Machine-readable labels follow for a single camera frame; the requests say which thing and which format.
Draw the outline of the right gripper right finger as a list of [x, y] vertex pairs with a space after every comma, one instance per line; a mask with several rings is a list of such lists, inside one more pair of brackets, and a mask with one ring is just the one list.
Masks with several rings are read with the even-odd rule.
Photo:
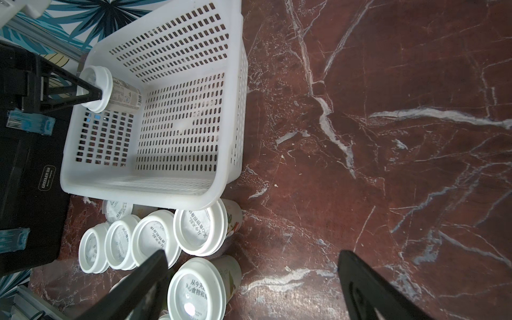
[[431, 319], [353, 251], [340, 252], [337, 271], [350, 319]]

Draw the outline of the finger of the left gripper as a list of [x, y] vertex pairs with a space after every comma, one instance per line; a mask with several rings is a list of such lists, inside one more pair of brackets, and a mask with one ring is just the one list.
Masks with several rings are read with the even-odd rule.
[[100, 88], [45, 58], [28, 56], [27, 94], [23, 97], [25, 113], [45, 114], [82, 103], [101, 100]]

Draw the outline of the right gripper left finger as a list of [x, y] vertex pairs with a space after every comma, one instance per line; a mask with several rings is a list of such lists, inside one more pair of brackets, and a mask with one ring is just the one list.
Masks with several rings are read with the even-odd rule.
[[160, 249], [78, 318], [158, 319], [168, 287], [167, 258]]

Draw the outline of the yogurt cup white lid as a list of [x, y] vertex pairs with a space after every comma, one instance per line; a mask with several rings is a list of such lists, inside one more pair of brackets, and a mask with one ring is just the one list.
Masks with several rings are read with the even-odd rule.
[[79, 78], [102, 91], [101, 99], [80, 104], [93, 113], [103, 111], [135, 113], [141, 107], [142, 94], [140, 90], [123, 80], [113, 77], [106, 67], [85, 67]]

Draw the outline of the yogurt cup green label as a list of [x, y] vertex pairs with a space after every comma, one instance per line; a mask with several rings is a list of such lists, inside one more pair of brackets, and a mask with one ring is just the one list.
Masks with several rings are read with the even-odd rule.
[[175, 265], [182, 250], [175, 238], [173, 227], [174, 214], [165, 209], [150, 213], [136, 225], [130, 242], [130, 252], [138, 267], [158, 250], [164, 250], [169, 269]]

